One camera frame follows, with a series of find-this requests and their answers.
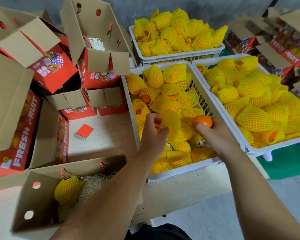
black pants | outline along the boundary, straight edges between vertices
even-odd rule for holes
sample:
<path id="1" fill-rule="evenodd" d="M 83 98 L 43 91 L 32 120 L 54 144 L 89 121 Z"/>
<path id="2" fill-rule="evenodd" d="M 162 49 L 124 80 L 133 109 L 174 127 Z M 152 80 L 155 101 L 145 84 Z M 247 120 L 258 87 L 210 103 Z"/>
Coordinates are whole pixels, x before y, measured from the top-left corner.
<path id="1" fill-rule="evenodd" d="M 149 225 L 142 225 L 139 231 L 131 234 L 128 231 L 124 240 L 192 240 L 184 230 L 175 225 L 166 223 L 158 227 L 152 227 Z"/>

person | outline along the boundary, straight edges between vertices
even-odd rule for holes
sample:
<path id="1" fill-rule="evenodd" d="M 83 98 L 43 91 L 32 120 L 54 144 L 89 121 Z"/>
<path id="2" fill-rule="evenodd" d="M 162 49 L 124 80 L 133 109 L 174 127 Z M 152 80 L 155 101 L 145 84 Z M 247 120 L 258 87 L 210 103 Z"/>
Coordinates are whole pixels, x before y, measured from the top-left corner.
<path id="1" fill-rule="evenodd" d="M 166 145 L 169 130 L 165 128 L 158 133 L 155 124 L 160 121 L 156 114 L 147 115 L 137 155 L 82 204 L 51 240 L 191 239 L 172 224 L 142 227 L 134 234 L 127 234 L 147 176 Z M 196 129 L 228 169 L 244 238 L 300 240 L 300 224 L 231 137 L 227 126 L 214 119 L 212 129 L 201 123 Z"/>

person's right arm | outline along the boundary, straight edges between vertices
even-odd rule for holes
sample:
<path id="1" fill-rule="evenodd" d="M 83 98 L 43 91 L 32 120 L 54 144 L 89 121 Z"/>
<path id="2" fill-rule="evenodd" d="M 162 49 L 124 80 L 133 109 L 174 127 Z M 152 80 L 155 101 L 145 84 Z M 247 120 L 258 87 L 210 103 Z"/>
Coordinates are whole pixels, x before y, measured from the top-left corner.
<path id="1" fill-rule="evenodd" d="M 300 240 L 300 224 L 280 201 L 224 123 L 197 130 L 225 163 L 244 239 Z"/>

white plastic basket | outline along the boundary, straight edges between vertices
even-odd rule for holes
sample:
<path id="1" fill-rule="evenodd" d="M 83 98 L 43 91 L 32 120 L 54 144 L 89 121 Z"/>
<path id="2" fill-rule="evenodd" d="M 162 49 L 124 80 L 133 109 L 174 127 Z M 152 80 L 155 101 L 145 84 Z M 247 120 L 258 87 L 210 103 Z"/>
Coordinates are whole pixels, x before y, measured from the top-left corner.
<path id="1" fill-rule="evenodd" d="M 134 27 L 134 25 L 130 26 L 129 31 L 130 31 L 130 35 L 132 37 L 134 51 L 137 52 L 137 54 L 135 54 L 135 55 L 139 56 L 139 57 L 136 57 L 136 60 L 137 60 L 137 63 L 139 66 L 145 66 L 145 65 L 150 65 L 150 64 L 153 65 L 153 64 L 173 62 L 173 61 L 179 61 L 179 60 L 186 60 L 186 61 L 192 62 L 193 60 L 198 60 L 198 59 L 218 57 L 218 56 L 221 56 L 222 52 L 225 49 L 225 45 L 223 43 L 221 43 L 220 47 L 213 48 L 213 49 L 189 51 L 189 52 L 182 52 L 182 53 L 169 54 L 169 55 L 163 55 L 163 56 L 144 57 L 144 56 L 142 56 L 139 46 L 137 44 L 137 41 L 132 33 L 133 27 Z"/>
<path id="2" fill-rule="evenodd" d="M 218 107 L 218 105 L 215 105 L 215 102 L 212 102 L 213 98 L 212 98 L 209 90 L 203 85 L 202 81 L 198 78 L 198 75 L 195 72 L 193 66 L 188 61 L 176 61 L 176 62 L 171 62 L 168 64 L 167 63 L 158 64 L 157 66 L 161 70 L 164 70 L 165 68 L 167 68 L 171 65 L 180 64 L 180 63 L 186 63 L 187 72 L 192 73 L 192 80 L 191 80 L 189 88 L 193 87 L 197 90 L 198 95 L 199 95 L 199 101 L 200 101 L 199 108 L 202 108 L 204 110 L 205 115 L 213 115 L 214 117 L 222 118 L 222 115 L 220 114 L 220 108 Z M 130 72 L 134 73 L 136 75 L 140 75 L 140 74 L 143 75 L 143 71 L 148 69 L 149 67 L 151 67 L 151 66 L 148 65 L 148 66 L 140 66 L 140 67 L 132 68 L 132 69 L 130 69 Z M 133 132 L 134 132 L 134 136 L 135 136 L 135 140 L 136 140 L 136 146 L 137 146 L 137 149 L 139 150 L 140 138 L 139 138 L 138 128 L 137 128 L 137 124 L 136 124 L 136 119 L 134 117 L 134 112 L 132 109 L 132 103 L 131 103 L 126 80 L 125 80 L 124 76 L 121 76 L 121 78 L 122 78 L 124 93 L 125 93 L 128 108 L 129 108 L 130 118 L 131 118 L 131 122 L 132 122 L 132 128 L 133 128 Z M 237 141 L 240 145 L 240 148 L 244 151 L 245 147 L 244 147 L 243 141 L 237 135 L 237 133 L 235 132 L 235 130 L 233 129 L 232 126 L 229 129 L 230 129 L 231 133 L 233 134 L 233 136 L 237 139 Z M 202 170 L 204 167 L 211 165 L 212 163 L 215 163 L 218 161 L 219 161 L 219 158 L 215 157 L 215 158 L 211 158 L 208 160 L 196 162 L 191 165 L 184 166 L 184 167 L 172 169 L 172 170 L 169 170 L 166 172 L 162 172 L 162 173 L 158 173 L 158 174 L 149 174 L 147 183 L 149 185 L 152 185 L 152 184 L 156 184 L 156 183 L 160 183 L 163 181 L 173 179 L 176 176 L 179 176 L 182 174 L 194 173 L 194 172 Z"/>
<path id="3" fill-rule="evenodd" d="M 232 56 L 223 56 L 223 57 L 216 57 L 216 58 L 210 58 L 210 59 L 202 59 L 202 60 L 195 60 L 192 62 L 192 65 L 195 69 L 195 71 L 197 72 L 198 76 L 201 78 L 201 80 L 203 81 L 204 85 L 210 89 L 210 85 L 207 83 L 207 81 L 205 80 L 204 76 L 202 76 L 202 74 L 200 73 L 200 71 L 198 70 L 198 68 L 196 67 L 197 64 L 202 64 L 205 65 L 206 67 L 210 67 L 213 65 L 216 65 L 219 61 L 226 59 L 226 58 L 233 58 L 233 59 L 239 59 L 243 56 L 249 56 L 248 54 L 238 54 L 238 55 L 232 55 Z M 263 71 L 267 74 L 269 74 L 267 72 L 266 69 L 263 68 L 262 65 L 258 65 L 258 68 L 256 69 L 256 71 Z M 228 113 L 228 111 L 224 108 L 224 105 L 220 102 L 220 100 L 218 99 L 218 97 L 213 93 L 210 92 L 210 94 L 212 95 L 212 97 L 214 98 L 214 104 L 218 107 L 221 108 L 223 114 L 222 117 L 225 121 L 228 121 L 229 126 L 233 127 L 236 131 L 236 133 L 239 135 L 239 137 L 241 138 L 241 140 L 244 142 L 244 145 L 246 147 L 246 153 L 248 155 L 254 155 L 254 156 L 262 156 L 264 158 L 264 160 L 270 162 L 272 161 L 272 155 L 271 155 L 271 151 L 278 149 L 278 148 L 282 148 L 282 147 L 287 147 L 289 145 L 293 145 L 296 143 L 300 143 L 300 137 L 299 138 L 295 138 L 292 140 L 288 140 L 288 141 L 283 141 L 283 142 L 279 142 L 276 143 L 274 145 L 269 145 L 269 146 L 265 146 L 263 148 L 260 149 L 256 149 L 253 148 L 248 141 L 246 140 L 246 138 L 244 137 L 244 135 L 241 133 L 241 131 L 239 130 L 238 126 L 236 125 L 235 121 L 231 118 L 230 114 Z"/>

green surface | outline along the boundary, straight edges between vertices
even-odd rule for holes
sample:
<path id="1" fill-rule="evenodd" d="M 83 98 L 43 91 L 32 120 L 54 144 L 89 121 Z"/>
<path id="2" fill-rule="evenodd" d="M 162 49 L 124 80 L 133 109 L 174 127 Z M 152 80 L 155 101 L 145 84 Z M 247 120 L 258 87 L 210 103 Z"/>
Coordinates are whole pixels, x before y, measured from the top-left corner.
<path id="1" fill-rule="evenodd" d="M 221 56 L 233 55 L 225 47 Z M 280 180 L 300 175 L 300 145 L 290 145 L 272 151 L 272 161 L 257 157 L 258 161 L 273 180 Z"/>

